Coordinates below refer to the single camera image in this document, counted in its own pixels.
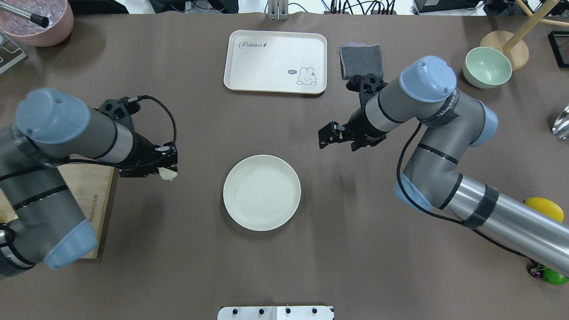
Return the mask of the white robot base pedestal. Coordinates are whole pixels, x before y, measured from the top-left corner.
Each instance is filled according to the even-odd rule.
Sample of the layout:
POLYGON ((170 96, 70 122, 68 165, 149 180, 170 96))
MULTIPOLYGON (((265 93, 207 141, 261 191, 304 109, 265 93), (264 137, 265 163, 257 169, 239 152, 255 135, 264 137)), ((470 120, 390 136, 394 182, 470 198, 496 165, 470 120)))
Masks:
POLYGON ((227 306, 220 308, 218 320, 334 320, 332 306, 227 306))

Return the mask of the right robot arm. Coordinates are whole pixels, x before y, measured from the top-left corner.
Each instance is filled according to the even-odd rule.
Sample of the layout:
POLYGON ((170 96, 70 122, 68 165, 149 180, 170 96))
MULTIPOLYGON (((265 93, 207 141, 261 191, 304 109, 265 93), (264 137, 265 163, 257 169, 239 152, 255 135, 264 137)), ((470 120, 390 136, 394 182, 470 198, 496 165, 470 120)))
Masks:
POLYGON ((374 147, 390 131, 416 118, 417 130, 425 126, 425 132, 404 168, 400 154, 396 197, 567 277, 566 225, 457 171, 468 147, 481 146, 494 136, 498 118, 480 100, 457 89, 457 77, 446 61, 421 57, 390 83, 371 73, 355 75, 347 89, 358 93, 360 108, 344 125, 333 121, 323 126, 319 148, 343 142, 350 142, 352 151, 374 147))

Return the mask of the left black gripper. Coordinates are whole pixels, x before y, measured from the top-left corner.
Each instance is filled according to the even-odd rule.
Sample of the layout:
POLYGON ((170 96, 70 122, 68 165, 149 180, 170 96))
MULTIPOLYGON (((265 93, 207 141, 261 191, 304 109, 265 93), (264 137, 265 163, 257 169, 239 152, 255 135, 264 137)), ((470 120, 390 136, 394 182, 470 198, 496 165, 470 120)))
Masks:
MULTIPOLYGON (((174 143, 158 147, 134 130, 131 115, 140 111, 138 102, 129 98, 105 100, 98 111, 112 120, 115 126, 113 144, 98 161, 119 166, 141 166, 157 161, 158 164, 178 164, 178 152, 174 143)), ((178 172, 170 168, 157 167, 160 177, 177 177, 178 172)))

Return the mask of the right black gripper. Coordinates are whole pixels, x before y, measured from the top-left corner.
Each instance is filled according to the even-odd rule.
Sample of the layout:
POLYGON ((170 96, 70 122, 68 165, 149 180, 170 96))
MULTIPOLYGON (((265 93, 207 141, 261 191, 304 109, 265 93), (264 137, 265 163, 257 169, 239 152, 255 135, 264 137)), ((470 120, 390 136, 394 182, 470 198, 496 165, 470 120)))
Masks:
POLYGON ((358 93, 360 108, 350 116, 345 126, 337 122, 329 122, 318 130, 319 149, 330 144, 339 144, 351 141, 352 152, 366 146, 377 146, 386 139, 387 133, 373 126, 365 114, 367 103, 387 85, 386 82, 376 78, 374 74, 354 75, 347 82, 347 89, 358 93))

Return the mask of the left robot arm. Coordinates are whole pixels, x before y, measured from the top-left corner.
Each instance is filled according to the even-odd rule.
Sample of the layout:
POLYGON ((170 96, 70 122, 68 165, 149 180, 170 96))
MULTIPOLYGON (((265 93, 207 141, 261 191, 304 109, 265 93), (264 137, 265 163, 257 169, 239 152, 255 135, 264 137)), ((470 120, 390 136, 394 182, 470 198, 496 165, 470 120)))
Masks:
POLYGON ((117 168, 122 177, 177 176, 177 136, 163 146, 134 129, 132 115, 142 100, 105 100, 88 107, 54 88, 31 91, 16 108, 16 119, 1 129, 1 191, 16 219, 1 225, 1 278, 44 263, 59 269, 98 244, 59 166, 95 164, 117 168))

